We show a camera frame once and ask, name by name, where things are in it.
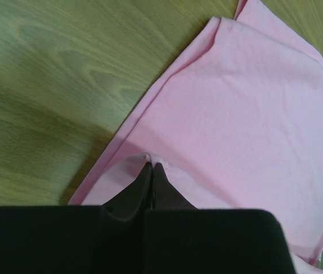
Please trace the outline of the pink t shirt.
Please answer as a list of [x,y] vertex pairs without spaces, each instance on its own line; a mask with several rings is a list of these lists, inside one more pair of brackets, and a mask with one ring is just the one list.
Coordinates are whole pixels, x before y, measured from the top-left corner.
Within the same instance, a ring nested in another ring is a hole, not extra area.
[[278,219],[298,273],[323,252],[323,57],[260,1],[213,17],[151,86],[70,204],[103,204],[147,161],[197,208]]

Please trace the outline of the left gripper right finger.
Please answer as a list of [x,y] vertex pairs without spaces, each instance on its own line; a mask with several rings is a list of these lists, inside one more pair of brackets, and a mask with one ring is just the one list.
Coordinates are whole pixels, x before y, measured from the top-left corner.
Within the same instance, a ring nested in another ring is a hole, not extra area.
[[152,178],[152,209],[195,210],[194,207],[168,180],[164,167],[157,163]]

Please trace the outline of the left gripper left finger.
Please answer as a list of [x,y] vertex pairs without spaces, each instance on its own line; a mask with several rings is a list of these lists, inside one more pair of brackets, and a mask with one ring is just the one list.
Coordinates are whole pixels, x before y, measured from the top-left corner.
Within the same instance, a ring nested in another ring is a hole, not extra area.
[[123,191],[102,205],[114,219],[129,221],[148,204],[152,182],[152,164],[146,163],[136,179]]

